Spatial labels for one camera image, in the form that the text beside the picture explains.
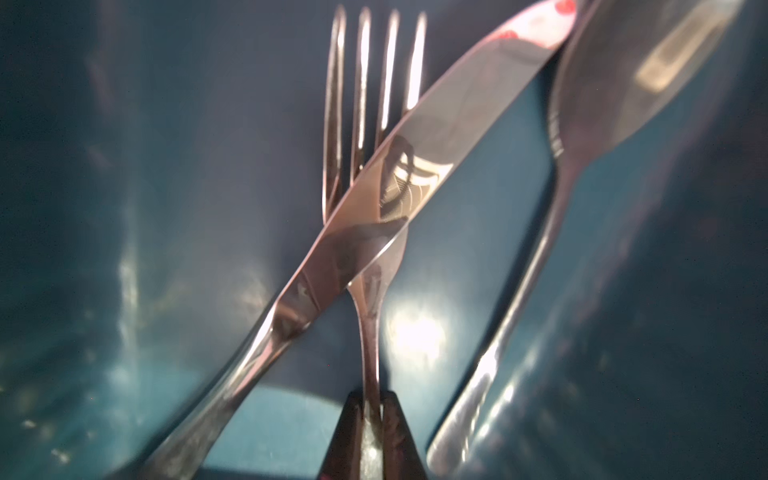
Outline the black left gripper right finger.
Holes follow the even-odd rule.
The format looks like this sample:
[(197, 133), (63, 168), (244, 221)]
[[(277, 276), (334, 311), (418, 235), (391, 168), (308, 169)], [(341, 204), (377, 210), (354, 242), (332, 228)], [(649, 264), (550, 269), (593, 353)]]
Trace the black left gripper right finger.
[(383, 421), (383, 475), (385, 480), (427, 480), (418, 449), (397, 395), (381, 395)]

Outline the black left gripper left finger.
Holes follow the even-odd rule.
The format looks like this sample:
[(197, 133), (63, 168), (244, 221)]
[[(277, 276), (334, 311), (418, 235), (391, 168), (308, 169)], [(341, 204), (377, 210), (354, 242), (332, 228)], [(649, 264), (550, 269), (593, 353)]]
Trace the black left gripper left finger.
[(318, 480), (359, 480), (363, 432), (363, 397), (351, 392), (341, 410)]

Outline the silver knife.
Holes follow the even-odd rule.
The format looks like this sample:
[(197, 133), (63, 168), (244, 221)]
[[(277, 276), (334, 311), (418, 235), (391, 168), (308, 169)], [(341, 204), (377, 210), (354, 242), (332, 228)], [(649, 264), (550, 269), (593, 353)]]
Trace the silver knife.
[(579, 1), (540, 1), (492, 31), (407, 100), (309, 253), (216, 380), (137, 470), (190, 479), (274, 361), (407, 229), (572, 33)]

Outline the silver fork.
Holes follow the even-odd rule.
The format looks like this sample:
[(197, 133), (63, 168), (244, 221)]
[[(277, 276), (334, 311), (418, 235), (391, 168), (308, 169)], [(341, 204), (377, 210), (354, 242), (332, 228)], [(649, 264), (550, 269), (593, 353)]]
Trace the silver fork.
[[(333, 17), (326, 77), (323, 223), (326, 223), (330, 218), (344, 192), (341, 174), (343, 173), (342, 96), (346, 20), (346, 11), (342, 5), (339, 5)], [(366, 158), (366, 110), (372, 27), (371, 12), (367, 7), (361, 10), (358, 20), (349, 186), (355, 182)], [(385, 38), (378, 115), (374, 131), (374, 148), (378, 148), (389, 126), (392, 74), (399, 24), (399, 12), (393, 10), (389, 16)], [(418, 17), (415, 44), (411, 56), (412, 66), (415, 66), (417, 71), (416, 73), (411, 72), (406, 81), (406, 97), (412, 93), (415, 93), (416, 99), (419, 97), (421, 82), (419, 75), (423, 61), (418, 57), (423, 54), (425, 30), (426, 15), (422, 12)], [(361, 441), (360, 479), (384, 479), (381, 395), (385, 391), (382, 390), (380, 384), (380, 313), (389, 286), (403, 260), (406, 234), (407, 229), (347, 287), (357, 313), (362, 356), (362, 387), (359, 390), (363, 397), (364, 425)]]

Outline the silver spoon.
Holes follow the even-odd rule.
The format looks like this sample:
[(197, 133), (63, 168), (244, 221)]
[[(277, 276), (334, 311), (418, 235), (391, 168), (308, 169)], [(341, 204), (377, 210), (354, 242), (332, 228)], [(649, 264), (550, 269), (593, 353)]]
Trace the silver spoon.
[(595, 1), (568, 42), (548, 101), (552, 190), (503, 318), (426, 454), (436, 475), (465, 463), (499, 363), (552, 251), (583, 171), (657, 116), (698, 73), (742, 1)]

